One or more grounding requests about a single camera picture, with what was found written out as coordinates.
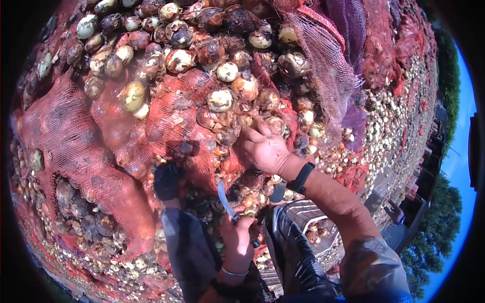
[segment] knife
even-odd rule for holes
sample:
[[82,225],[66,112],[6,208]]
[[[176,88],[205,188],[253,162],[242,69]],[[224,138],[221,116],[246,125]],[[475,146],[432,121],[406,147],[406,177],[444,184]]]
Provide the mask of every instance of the knife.
[[219,200],[221,200],[222,205],[226,209],[229,216],[232,217],[232,220],[235,222],[238,221],[239,216],[238,214],[232,209],[231,205],[229,205],[229,201],[227,200],[226,193],[224,192],[224,181],[219,182],[217,185],[217,195],[219,196]]

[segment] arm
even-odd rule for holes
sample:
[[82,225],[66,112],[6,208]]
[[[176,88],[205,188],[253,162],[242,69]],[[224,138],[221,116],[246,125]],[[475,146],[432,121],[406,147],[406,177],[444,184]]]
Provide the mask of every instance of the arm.
[[[294,181],[305,161],[290,154],[279,133],[260,117],[255,118],[259,131],[245,128],[244,148],[252,163],[260,170],[277,174],[288,182]],[[367,208],[343,185],[326,174],[313,170],[305,184],[311,199],[340,231],[344,248],[355,239],[380,238]]]

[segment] hand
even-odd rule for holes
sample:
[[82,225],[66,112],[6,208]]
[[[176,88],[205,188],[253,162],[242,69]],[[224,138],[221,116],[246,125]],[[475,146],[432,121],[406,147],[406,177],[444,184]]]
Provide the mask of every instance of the hand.
[[255,116],[258,130],[244,128],[244,149],[253,165],[264,172],[280,175],[291,154],[283,137],[260,116]]
[[[244,206],[235,207],[236,213],[245,211]],[[249,227],[254,218],[240,216],[236,224],[228,213],[225,213],[221,222],[221,237],[226,246],[226,259],[223,267],[235,274],[245,274],[254,257],[254,248],[251,245]]]

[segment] sleeve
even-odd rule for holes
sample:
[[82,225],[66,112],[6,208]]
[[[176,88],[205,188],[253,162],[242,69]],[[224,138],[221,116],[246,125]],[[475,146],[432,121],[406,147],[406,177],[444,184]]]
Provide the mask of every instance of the sleeve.
[[401,259],[382,238],[354,240],[345,252],[340,273],[346,298],[377,292],[409,293]]

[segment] forearm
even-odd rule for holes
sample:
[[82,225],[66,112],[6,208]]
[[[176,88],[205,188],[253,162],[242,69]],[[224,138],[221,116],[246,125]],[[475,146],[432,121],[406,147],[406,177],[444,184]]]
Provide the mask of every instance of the forearm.
[[[295,155],[289,156],[278,174],[288,182],[296,179],[305,161]],[[354,239],[380,237],[367,208],[336,180],[313,170],[305,184],[304,195],[312,200],[339,229],[344,247]]]

